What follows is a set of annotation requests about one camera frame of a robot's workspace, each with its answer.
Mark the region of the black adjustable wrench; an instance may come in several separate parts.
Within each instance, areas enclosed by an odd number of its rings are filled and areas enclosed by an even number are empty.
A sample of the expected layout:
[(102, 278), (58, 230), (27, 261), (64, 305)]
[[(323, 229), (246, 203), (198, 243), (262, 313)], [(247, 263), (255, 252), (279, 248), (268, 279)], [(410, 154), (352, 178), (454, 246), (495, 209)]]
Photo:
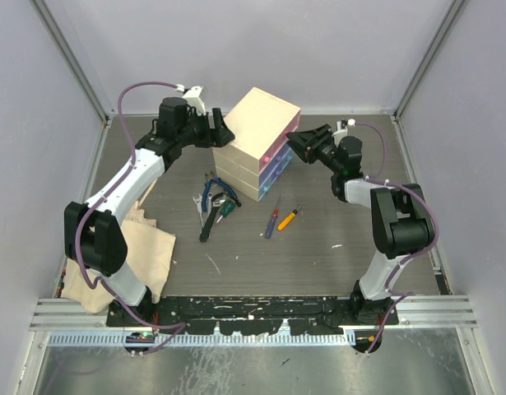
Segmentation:
[(216, 215), (217, 215), (218, 211), (220, 210), (221, 205), (225, 202), (225, 200), (226, 200), (225, 193), (218, 193), (218, 194), (214, 195), (213, 198), (211, 199), (211, 210), (210, 210), (207, 220), (205, 221), (205, 224), (202, 228), (201, 234), (199, 235), (199, 240), (202, 243), (205, 243), (208, 241), (210, 233), (211, 233), (211, 228), (212, 228), (212, 226), (215, 222), (215, 219), (216, 219)]

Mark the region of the large pink drawer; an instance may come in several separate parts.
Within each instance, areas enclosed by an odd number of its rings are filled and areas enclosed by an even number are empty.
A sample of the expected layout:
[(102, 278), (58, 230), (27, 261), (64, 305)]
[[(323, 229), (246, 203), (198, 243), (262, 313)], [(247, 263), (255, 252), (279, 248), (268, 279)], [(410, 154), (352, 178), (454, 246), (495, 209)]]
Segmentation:
[(285, 128), (281, 132), (280, 136), (276, 139), (276, 142), (273, 145), (275, 151), (279, 151), (281, 149), (281, 147), (285, 144), (285, 142), (287, 141), (287, 136), (286, 135), (289, 132), (294, 132), (298, 128), (298, 126), (299, 126), (299, 118), (300, 118), (300, 113), (297, 113), (291, 119), (291, 121), (285, 126)]

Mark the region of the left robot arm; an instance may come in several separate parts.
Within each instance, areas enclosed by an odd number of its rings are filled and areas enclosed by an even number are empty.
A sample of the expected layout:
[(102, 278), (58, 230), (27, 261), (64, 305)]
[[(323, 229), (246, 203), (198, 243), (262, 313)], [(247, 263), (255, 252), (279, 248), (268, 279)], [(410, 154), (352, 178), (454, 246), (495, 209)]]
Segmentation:
[(154, 128), (135, 145), (128, 162), (86, 202), (64, 210), (65, 254), (75, 261), (89, 288), (102, 286), (136, 326), (154, 316), (151, 290), (128, 264), (121, 224), (151, 183), (181, 156), (186, 146), (223, 147), (234, 140), (221, 110), (199, 113), (185, 98), (162, 100)]

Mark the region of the cream drawer cabinet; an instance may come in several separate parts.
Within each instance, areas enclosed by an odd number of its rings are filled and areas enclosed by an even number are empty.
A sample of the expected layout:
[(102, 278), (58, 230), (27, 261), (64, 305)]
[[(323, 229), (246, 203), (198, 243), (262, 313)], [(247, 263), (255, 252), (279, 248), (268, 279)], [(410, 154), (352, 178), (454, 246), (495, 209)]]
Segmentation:
[[(252, 88), (225, 116), (225, 123), (235, 139), (213, 150), (216, 176), (233, 190), (258, 202), (258, 190), (262, 186), (258, 183), (259, 159), (300, 112), (297, 105)], [(287, 155), (268, 176), (272, 185), (291, 159), (292, 154)]]

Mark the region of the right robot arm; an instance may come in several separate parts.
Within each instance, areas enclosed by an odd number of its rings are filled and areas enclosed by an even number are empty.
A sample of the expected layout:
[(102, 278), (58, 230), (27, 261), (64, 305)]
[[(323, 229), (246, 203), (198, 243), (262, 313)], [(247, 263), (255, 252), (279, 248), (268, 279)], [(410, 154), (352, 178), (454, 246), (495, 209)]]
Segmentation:
[(329, 125), (287, 135), (289, 147), (305, 163), (321, 162), (332, 171), (332, 193), (340, 201), (371, 211), (376, 252), (348, 300), (326, 316), (327, 323), (354, 319), (367, 324), (392, 305), (395, 283), (406, 265), (431, 250), (439, 226), (418, 184), (376, 180), (361, 169), (363, 142)]

